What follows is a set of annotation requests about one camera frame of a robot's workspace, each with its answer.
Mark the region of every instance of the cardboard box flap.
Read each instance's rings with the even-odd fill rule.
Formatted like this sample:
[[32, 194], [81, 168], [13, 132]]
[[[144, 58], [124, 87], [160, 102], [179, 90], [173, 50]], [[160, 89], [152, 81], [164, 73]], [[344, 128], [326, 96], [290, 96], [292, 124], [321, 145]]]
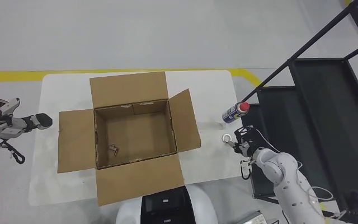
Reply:
[[98, 205], [184, 186], [178, 154], [96, 170]]
[[189, 89], [169, 99], [178, 152], [201, 147]]
[[90, 78], [94, 108], [168, 98], [165, 72]]
[[96, 166], [93, 110], [59, 113], [57, 173]]

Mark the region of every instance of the black metal pole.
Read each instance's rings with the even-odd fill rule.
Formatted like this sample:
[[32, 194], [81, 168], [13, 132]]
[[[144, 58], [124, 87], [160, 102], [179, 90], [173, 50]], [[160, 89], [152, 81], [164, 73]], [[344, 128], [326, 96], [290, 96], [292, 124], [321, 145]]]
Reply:
[[351, 58], [353, 58], [354, 56], [356, 56], [358, 54], [358, 49], [356, 49], [354, 52], [350, 53], [349, 55], [344, 57], [344, 60], [349, 60]]
[[351, 2], [342, 12], [340, 12], [331, 22], [329, 22], [323, 29], [321, 29], [316, 35], [314, 35], [305, 45], [303, 45], [296, 53], [294, 53], [285, 63], [283, 63], [278, 69], [276, 69], [271, 75], [269, 75], [260, 85], [258, 85], [254, 90], [252, 90], [243, 100], [245, 102], [251, 96], [255, 94], [256, 91], [261, 89], [266, 85], [271, 79], [273, 79], [277, 74], [279, 74], [284, 68], [286, 68], [289, 63], [295, 60], [303, 52], [305, 52], [310, 46], [312, 46], [317, 40], [319, 40], [324, 34], [336, 26], [344, 17], [350, 13], [350, 8], [354, 6], [356, 2]]

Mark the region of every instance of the gray floor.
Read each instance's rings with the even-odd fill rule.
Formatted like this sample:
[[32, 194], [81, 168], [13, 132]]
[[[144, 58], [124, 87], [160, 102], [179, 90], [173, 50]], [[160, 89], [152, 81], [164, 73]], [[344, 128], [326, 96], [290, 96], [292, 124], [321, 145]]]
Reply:
[[[231, 67], [264, 79], [340, 10], [340, 0], [4, 0], [0, 71]], [[303, 56], [341, 57], [357, 47], [357, 29], [348, 18]], [[357, 68], [356, 61], [352, 66]], [[233, 82], [238, 99], [254, 88], [242, 77]], [[270, 83], [290, 84], [288, 71]], [[3, 82], [0, 98], [19, 97], [15, 115], [25, 116], [37, 113], [40, 90], [41, 82]], [[0, 151], [0, 223], [113, 223], [119, 203], [29, 205], [34, 136], [12, 141], [27, 158], [21, 166]], [[278, 206], [252, 199], [249, 181], [199, 185], [212, 199], [219, 223], [257, 209], [267, 219], [283, 220]]]

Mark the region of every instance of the black metal staircase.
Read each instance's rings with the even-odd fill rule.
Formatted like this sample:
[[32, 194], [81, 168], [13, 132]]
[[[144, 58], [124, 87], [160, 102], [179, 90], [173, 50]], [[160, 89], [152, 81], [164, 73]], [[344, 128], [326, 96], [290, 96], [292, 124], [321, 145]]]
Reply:
[[[347, 211], [342, 219], [352, 223], [358, 223], [358, 81], [348, 60], [358, 50], [344, 58], [297, 57], [357, 9], [352, 2], [242, 100], [257, 94], [259, 101], [242, 117], [243, 125], [253, 125], [279, 151], [302, 162], [310, 184], [332, 192]], [[295, 86], [264, 87], [287, 66]], [[261, 169], [253, 167], [251, 180], [256, 198], [274, 196]]]

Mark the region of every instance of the small metal object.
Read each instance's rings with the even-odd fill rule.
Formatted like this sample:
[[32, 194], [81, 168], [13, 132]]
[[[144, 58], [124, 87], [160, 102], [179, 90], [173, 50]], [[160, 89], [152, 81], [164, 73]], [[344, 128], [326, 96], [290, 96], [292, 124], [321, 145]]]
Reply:
[[229, 143], [229, 142], [231, 142], [232, 140], [233, 140], [233, 138], [231, 137], [230, 134], [224, 134], [224, 135], [223, 135], [223, 142]]
[[118, 148], [117, 148], [114, 144], [111, 144], [111, 145], [109, 146], [109, 149], [112, 150], [112, 151], [114, 151], [114, 156], [117, 155], [117, 153], [118, 153]]

